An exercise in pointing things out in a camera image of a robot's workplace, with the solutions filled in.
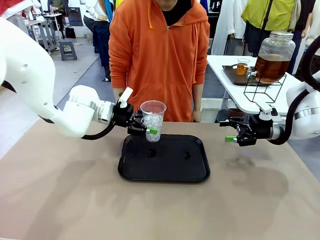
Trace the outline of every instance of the black shirt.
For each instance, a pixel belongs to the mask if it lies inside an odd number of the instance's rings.
[[[162,11],[166,24],[176,24],[190,9],[191,0],[177,0],[176,5],[170,11]]]
[[[298,21],[295,24],[295,30],[304,30],[308,16],[312,13],[316,0],[300,0],[301,12]]]

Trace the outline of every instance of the jar lid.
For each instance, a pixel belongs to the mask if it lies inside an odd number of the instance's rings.
[[[270,33],[270,37],[276,37],[276,38],[292,39],[293,36],[294,36],[293,33],[287,32],[286,30],[272,31]]]

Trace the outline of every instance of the hand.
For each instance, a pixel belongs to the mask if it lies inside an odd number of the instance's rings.
[[[195,110],[192,112],[192,122],[193,123],[200,123],[201,122],[201,111]]]
[[[307,33],[308,33],[308,29],[303,30],[301,33],[301,39],[304,39],[307,36]]]
[[[107,21],[108,20],[106,16],[101,15],[101,14],[98,16],[98,19],[101,20],[101,21]]]

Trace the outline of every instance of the black tray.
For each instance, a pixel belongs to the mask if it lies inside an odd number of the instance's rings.
[[[162,134],[156,143],[128,136],[118,172],[133,181],[201,183],[210,176],[204,144],[191,135]]]
[[[237,64],[234,64],[232,66],[222,66],[223,71],[225,73],[225,75],[227,75],[228,79],[234,84],[234,85],[238,85],[238,86],[257,86],[258,82],[255,78],[254,79],[250,79],[248,82],[248,78],[247,78],[247,72],[245,72],[244,75],[238,75],[237,74],[237,69],[234,69],[234,66],[237,66]],[[267,87],[269,86],[270,83],[259,83],[259,87]]]

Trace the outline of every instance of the floor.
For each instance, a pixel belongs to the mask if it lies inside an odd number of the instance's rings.
[[[72,86],[86,85],[95,88],[100,99],[115,101],[111,84],[102,82],[104,70],[100,65],[100,59],[93,53],[91,43],[83,39],[77,39],[74,43],[78,55],[78,61],[62,62],[60,55],[52,55],[56,65],[57,75],[55,82],[54,103],[63,109],[68,92]],[[204,98],[222,98],[224,87],[208,66],[205,74]],[[11,92],[0,93],[0,158],[17,142],[17,140],[35,123],[38,117],[30,112],[19,99]],[[320,137],[289,141],[306,166],[320,182]]]

